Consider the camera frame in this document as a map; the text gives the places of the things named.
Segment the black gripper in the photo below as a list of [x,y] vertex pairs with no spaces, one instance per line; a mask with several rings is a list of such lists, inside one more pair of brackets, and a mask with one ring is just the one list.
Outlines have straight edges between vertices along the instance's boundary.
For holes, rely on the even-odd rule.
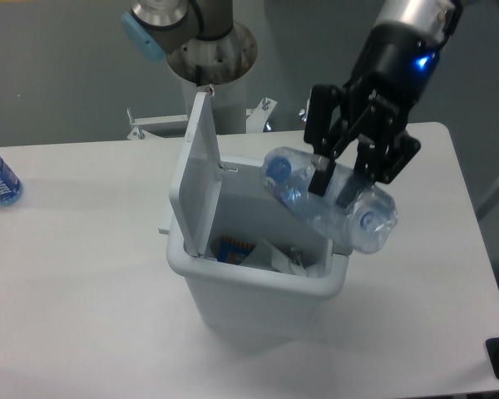
[[[421,148],[419,140],[404,129],[410,110],[436,69],[440,50],[441,46],[424,32],[399,22],[383,22],[369,33],[344,86],[313,86],[304,142],[328,163],[314,172],[310,193],[326,194],[336,159],[359,136],[362,140],[358,143],[353,173],[339,191],[335,204],[349,207],[361,190],[395,179]],[[367,122],[367,113],[374,116],[370,112],[372,106],[383,115]],[[400,132],[383,129],[386,116],[398,123]]]

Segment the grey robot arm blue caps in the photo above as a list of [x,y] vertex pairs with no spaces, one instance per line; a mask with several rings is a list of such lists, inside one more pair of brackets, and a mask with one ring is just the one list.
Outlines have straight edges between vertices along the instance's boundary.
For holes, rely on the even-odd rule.
[[[312,88],[304,140],[328,164],[314,174],[311,193],[327,192],[336,160],[352,142],[354,169],[370,182],[392,182],[417,154],[421,145],[407,132],[408,115],[466,6],[386,1],[349,79]],[[181,62],[195,84],[232,81],[249,66],[230,1],[135,1],[121,23],[145,57]]]

